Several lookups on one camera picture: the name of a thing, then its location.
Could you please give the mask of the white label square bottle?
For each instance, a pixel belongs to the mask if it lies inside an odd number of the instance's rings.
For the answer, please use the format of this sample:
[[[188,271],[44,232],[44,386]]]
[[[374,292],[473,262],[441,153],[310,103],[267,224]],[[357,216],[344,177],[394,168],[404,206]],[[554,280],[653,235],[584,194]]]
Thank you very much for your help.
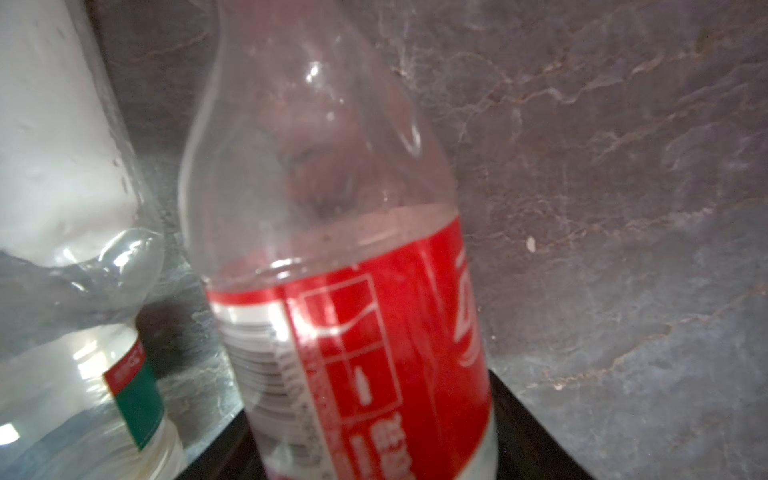
[[[3,2],[3,478],[184,469],[136,327],[164,253],[84,3]]]

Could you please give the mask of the red label cola bottle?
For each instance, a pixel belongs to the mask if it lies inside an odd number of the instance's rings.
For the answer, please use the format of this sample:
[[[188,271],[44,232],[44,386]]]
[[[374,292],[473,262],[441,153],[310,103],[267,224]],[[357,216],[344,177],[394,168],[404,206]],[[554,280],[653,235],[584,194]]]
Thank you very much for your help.
[[[493,479],[454,177],[333,1],[221,1],[179,210],[270,479]]]

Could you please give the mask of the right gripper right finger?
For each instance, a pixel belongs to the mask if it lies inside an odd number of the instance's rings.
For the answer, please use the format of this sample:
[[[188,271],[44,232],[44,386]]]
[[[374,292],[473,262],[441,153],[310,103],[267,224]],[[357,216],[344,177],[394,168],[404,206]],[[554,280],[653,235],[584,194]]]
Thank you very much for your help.
[[[497,479],[593,480],[492,371],[498,431]]]

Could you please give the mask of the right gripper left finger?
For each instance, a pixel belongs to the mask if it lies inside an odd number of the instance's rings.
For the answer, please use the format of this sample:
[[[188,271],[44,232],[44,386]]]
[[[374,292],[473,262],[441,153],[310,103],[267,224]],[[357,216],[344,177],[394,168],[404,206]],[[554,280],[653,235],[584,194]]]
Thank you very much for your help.
[[[178,480],[264,480],[264,468],[244,411],[238,413]]]

